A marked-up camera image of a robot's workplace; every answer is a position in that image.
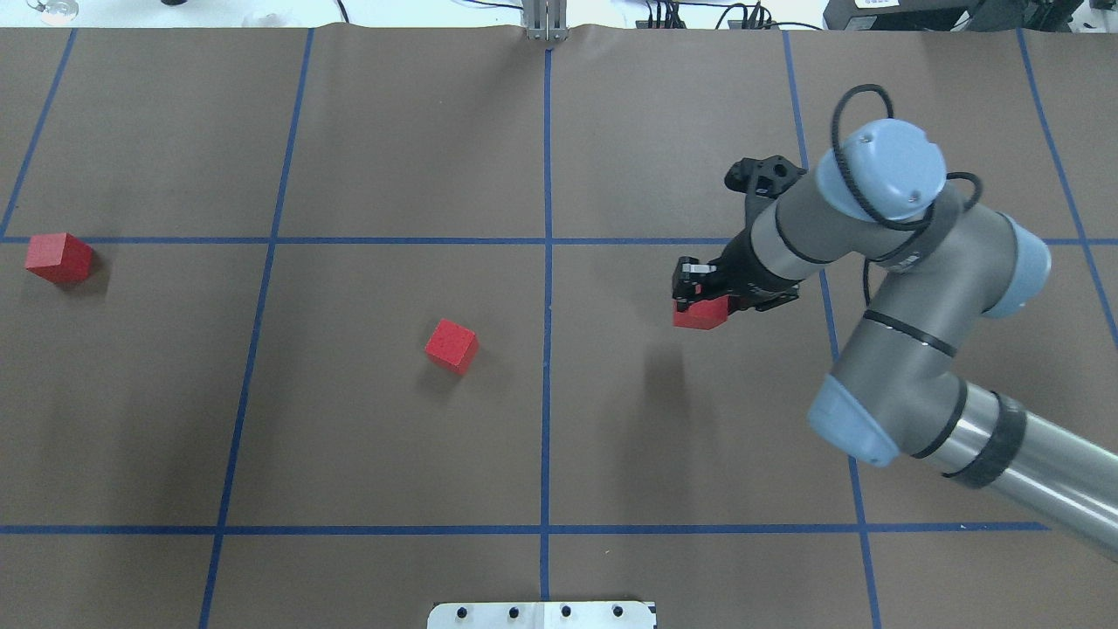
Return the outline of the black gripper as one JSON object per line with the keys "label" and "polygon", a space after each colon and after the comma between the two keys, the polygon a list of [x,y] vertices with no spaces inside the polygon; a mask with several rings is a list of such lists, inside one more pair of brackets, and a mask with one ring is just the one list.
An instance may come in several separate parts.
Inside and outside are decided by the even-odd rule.
{"label": "black gripper", "polygon": [[747,230],[735,235],[710,264],[680,256],[671,283],[674,302],[701,301],[700,294],[710,299],[729,297],[732,311],[775,309],[800,295],[798,282],[785,279],[762,266]]}

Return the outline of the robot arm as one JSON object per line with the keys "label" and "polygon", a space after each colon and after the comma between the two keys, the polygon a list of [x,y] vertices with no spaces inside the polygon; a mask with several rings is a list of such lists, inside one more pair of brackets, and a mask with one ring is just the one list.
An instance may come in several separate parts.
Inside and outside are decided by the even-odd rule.
{"label": "robot arm", "polygon": [[726,185],[747,223],[709,263],[683,256],[673,301],[771,309],[852,252],[885,278],[808,411],[822,439],[879,468],[899,455],[991,490],[1115,557],[1115,455],[1025,406],[955,375],[982,317],[1010,317],[1045,286],[1046,244],[1003,212],[970,204],[925,131],[877,120],[805,170],[746,159]]}

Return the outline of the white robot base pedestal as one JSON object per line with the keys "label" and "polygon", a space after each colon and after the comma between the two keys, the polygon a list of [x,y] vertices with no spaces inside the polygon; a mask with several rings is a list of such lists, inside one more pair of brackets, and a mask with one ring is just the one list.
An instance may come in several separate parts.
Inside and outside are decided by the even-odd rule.
{"label": "white robot base pedestal", "polygon": [[427,628],[659,628],[655,604],[631,600],[454,602],[432,608]]}

